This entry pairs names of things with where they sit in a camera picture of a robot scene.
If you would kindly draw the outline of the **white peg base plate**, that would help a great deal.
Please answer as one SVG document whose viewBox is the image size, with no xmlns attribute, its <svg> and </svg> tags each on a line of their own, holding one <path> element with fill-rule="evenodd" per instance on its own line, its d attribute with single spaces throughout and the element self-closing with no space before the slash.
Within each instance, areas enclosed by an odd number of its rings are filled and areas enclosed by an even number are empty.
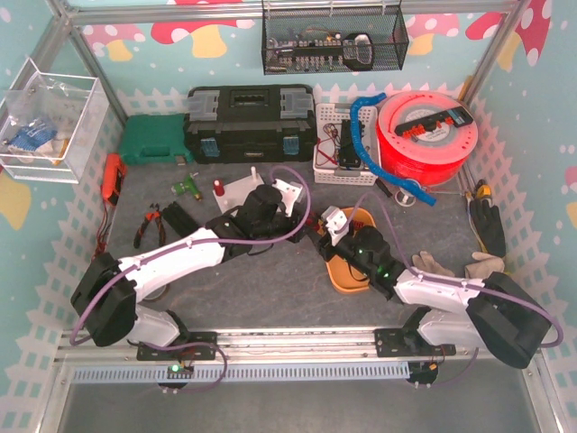
<svg viewBox="0 0 577 433">
<path fill-rule="evenodd" d="M 251 166 L 251 174 L 249 176 L 230 183 L 223 182 L 223 184 L 224 195 L 222 197 L 217 197 L 215 195 L 213 186 L 213 195 L 216 204 L 222 213 L 232 210 L 234 207 L 243 205 L 248 195 L 259 185 L 263 184 L 263 179 L 256 168 Z"/>
</svg>

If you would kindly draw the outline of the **green tool case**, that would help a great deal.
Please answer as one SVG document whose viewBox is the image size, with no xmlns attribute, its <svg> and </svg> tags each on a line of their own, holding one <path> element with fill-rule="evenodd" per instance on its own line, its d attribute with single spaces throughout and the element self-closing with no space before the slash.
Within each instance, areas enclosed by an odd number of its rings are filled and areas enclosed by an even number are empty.
<svg viewBox="0 0 577 433">
<path fill-rule="evenodd" d="M 124 126 L 118 153 L 126 165 L 190 163 L 185 145 L 184 115 L 133 115 Z"/>
</svg>

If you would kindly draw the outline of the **white plastic basket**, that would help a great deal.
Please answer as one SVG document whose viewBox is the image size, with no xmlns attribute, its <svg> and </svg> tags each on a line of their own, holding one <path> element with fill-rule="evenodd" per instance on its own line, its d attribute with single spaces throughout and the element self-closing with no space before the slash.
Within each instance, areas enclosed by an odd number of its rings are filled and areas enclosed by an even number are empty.
<svg viewBox="0 0 577 433">
<path fill-rule="evenodd" d="M 359 112 L 362 145 L 371 158 L 380 163 L 376 135 L 377 108 L 363 107 Z M 350 136 L 350 105 L 344 103 L 319 103 L 316 105 L 317 144 L 313 150 L 315 182 L 320 184 L 372 186 L 377 176 L 361 162 L 359 167 L 345 168 L 339 164 L 341 137 L 345 125 L 345 137 Z"/>
</svg>

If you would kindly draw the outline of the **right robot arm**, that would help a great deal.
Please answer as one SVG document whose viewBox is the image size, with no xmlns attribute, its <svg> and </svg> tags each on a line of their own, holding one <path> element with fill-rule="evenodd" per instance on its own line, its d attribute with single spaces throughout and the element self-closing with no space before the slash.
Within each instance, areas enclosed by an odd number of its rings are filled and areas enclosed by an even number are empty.
<svg viewBox="0 0 577 433">
<path fill-rule="evenodd" d="M 415 334 L 430 346 L 488 351 L 503 364 L 528 367 L 552 323 L 539 304 L 503 272 L 486 278 L 441 276 L 396 259 L 380 231 L 357 226 L 339 207 L 320 217 L 314 244 L 327 262 L 343 262 L 349 277 L 386 299 L 425 309 Z"/>
</svg>

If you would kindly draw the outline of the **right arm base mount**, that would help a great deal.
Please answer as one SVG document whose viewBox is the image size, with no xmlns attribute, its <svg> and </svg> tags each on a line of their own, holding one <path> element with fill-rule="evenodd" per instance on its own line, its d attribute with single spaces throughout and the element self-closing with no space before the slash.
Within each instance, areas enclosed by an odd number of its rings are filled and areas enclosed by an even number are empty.
<svg viewBox="0 0 577 433">
<path fill-rule="evenodd" d="M 430 345 L 414 329 L 377 328 L 373 331 L 373 336 L 379 358 L 456 355 L 454 345 Z"/>
</svg>

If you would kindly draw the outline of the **black terminal strip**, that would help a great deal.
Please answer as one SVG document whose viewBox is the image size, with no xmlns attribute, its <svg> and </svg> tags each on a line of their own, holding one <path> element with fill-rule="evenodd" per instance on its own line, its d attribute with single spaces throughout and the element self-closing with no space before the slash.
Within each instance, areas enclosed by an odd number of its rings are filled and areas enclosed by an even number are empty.
<svg viewBox="0 0 577 433">
<path fill-rule="evenodd" d="M 469 111 L 462 106 L 456 106 L 403 124 L 398 124 L 394 132 L 397 136 L 409 139 L 413 136 L 431 133 L 443 124 L 461 128 L 472 123 L 473 118 Z"/>
</svg>

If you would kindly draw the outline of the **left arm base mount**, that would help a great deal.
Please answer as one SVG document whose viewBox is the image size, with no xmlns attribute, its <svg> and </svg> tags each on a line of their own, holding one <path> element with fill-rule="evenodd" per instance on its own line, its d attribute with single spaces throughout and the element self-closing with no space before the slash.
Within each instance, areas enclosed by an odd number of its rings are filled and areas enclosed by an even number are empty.
<svg viewBox="0 0 577 433">
<path fill-rule="evenodd" d="M 215 360 L 215 347 L 218 334 L 215 331 L 194 331 L 181 334 L 166 350 L 158 350 L 140 343 L 137 348 L 138 361 L 212 361 Z"/>
</svg>

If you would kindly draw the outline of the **brown tape roll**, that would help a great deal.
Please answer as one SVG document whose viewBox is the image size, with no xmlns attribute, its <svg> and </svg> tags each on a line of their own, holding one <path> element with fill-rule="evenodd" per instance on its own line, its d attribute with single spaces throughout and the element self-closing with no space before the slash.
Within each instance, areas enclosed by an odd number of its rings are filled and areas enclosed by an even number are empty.
<svg viewBox="0 0 577 433">
<path fill-rule="evenodd" d="M 158 300 L 162 299 L 162 298 L 166 295 L 166 293 L 167 293 L 168 290 L 169 290 L 169 286 L 168 286 L 168 285 L 165 285 L 164 287 L 157 289 L 157 290 L 154 291 L 152 294 L 150 294 L 150 295 L 148 295 L 147 297 L 145 297 L 145 298 L 143 299 L 143 301 L 146 301 L 146 302 L 155 302 L 155 301 L 158 301 Z"/>
</svg>

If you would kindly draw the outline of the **green hose nozzle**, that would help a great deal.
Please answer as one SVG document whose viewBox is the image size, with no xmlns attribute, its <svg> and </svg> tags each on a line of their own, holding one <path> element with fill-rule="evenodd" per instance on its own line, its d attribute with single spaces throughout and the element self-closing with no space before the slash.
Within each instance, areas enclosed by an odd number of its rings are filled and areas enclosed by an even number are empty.
<svg viewBox="0 0 577 433">
<path fill-rule="evenodd" d="M 202 200 L 202 194 L 199 191 L 197 184 L 195 183 L 192 176 L 187 176 L 181 182 L 173 184 L 171 186 L 171 191 L 177 197 L 190 193 L 195 200 Z"/>
</svg>

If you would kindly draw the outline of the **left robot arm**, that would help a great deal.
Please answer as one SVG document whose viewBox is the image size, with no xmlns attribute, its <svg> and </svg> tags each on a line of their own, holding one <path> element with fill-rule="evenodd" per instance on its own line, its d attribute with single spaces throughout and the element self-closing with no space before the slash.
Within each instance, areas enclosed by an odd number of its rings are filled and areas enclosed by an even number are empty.
<svg viewBox="0 0 577 433">
<path fill-rule="evenodd" d="M 70 299 L 78 314 L 69 343 L 99 347 L 127 339 L 161 351 L 188 346 L 174 313 L 143 302 L 161 287 L 194 272 L 247 255 L 252 248 L 298 242 L 312 207 L 310 188 L 275 179 L 259 184 L 235 215 L 221 215 L 194 233 L 148 253 L 98 256 Z"/>
</svg>

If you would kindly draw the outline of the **blue white glove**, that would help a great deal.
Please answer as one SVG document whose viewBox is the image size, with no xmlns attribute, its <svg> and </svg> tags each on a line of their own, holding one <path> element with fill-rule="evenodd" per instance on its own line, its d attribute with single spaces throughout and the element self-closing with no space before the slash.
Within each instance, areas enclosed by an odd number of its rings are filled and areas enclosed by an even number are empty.
<svg viewBox="0 0 577 433">
<path fill-rule="evenodd" d="M 36 118 L 22 126 L 8 145 L 20 151 L 37 152 L 57 135 L 55 124 L 47 118 Z"/>
</svg>

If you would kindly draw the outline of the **orange multimeter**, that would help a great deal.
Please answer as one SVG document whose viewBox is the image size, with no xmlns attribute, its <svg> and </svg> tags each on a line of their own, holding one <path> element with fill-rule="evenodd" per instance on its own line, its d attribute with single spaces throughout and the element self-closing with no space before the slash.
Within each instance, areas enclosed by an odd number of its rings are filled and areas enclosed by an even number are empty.
<svg viewBox="0 0 577 433">
<path fill-rule="evenodd" d="M 127 167 L 118 153 L 109 153 L 101 184 L 101 195 L 107 205 L 116 207 L 126 176 Z"/>
</svg>

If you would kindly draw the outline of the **black ribbed rail block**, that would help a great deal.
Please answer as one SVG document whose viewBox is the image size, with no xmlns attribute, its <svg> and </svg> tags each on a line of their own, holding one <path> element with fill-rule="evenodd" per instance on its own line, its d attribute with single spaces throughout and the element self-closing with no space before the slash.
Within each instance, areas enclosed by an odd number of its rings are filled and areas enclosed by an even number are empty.
<svg viewBox="0 0 577 433">
<path fill-rule="evenodd" d="M 161 210 L 163 218 L 180 238 L 185 238 L 195 233 L 200 225 L 193 217 L 176 201 L 173 201 Z"/>
</svg>

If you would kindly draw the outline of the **orange plastic tray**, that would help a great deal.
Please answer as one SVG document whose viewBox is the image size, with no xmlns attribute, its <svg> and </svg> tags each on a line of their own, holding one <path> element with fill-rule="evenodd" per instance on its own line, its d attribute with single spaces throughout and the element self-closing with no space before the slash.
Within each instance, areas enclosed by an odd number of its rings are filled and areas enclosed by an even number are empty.
<svg viewBox="0 0 577 433">
<path fill-rule="evenodd" d="M 362 221 L 366 226 L 376 226 L 371 213 L 362 207 L 356 211 L 353 220 Z M 353 295 L 370 289 L 368 279 L 337 255 L 325 265 L 330 281 L 337 292 Z"/>
</svg>

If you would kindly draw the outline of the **clear acrylic box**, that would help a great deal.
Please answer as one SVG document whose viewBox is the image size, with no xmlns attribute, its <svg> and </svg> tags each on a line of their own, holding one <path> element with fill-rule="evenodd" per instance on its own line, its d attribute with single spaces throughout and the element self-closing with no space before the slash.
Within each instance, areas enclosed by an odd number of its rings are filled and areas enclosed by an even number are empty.
<svg viewBox="0 0 577 433">
<path fill-rule="evenodd" d="M 99 78 L 27 59 L 1 101 L 1 168 L 14 180 L 78 184 L 108 107 Z"/>
</svg>

